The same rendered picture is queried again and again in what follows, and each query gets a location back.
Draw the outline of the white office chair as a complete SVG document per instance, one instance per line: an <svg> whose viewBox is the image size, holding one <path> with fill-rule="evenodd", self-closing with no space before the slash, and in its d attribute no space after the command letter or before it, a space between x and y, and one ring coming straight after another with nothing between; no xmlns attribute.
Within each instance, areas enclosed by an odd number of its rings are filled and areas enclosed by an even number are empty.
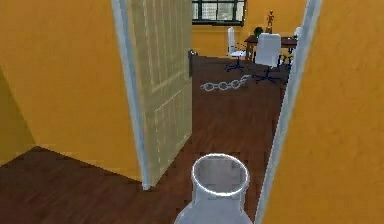
<svg viewBox="0 0 384 224"><path fill-rule="evenodd" d="M278 77L272 77L269 73L273 70L281 70L281 36L279 34L261 33L258 36L258 44L254 57L256 65L266 66L264 75L254 74L253 78L257 83L268 80L274 83Z"/></svg>
<svg viewBox="0 0 384 224"><path fill-rule="evenodd" d="M236 59L236 63L227 64L225 69L227 72L231 70L243 71L244 67L240 64L240 59L246 56L246 51L240 49L237 46L237 42L235 40L235 31L233 27L230 27L227 30L227 34L228 34L228 55L230 57L234 57Z"/></svg>

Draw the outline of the cream panelled room door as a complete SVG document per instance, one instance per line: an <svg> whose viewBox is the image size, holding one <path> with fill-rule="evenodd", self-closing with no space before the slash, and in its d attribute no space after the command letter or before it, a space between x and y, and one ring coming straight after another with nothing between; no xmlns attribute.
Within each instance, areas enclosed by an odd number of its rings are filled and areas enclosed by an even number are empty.
<svg viewBox="0 0 384 224"><path fill-rule="evenodd" d="M192 133L191 0L127 0L149 184Z"/></svg>

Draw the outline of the dark brown wooden desk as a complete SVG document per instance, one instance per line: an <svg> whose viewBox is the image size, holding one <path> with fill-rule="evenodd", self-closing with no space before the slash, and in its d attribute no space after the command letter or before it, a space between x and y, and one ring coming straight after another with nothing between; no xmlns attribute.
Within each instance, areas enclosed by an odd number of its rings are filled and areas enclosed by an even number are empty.
<svg viewBox="0 0 384 224"><path fill-rule="evenodd" d="M250 61L254 56L254 48L258 44L258 39L255 35L250 35L247 37L244 42L246 43L246 56L245 59ZM282 37L281 38L281 47L282 48L295 48L297 46L297 40L292 37Z"/></svg>

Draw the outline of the dark framed window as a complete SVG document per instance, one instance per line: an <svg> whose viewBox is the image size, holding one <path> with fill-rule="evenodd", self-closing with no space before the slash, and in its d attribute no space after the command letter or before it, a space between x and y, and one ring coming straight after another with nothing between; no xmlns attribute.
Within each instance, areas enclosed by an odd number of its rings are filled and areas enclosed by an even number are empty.
<svg viewBox="0 0 384 224"><path fill-rule="evenodd" d="M192 0L192 24L243 26L247 0Z"/></svg>

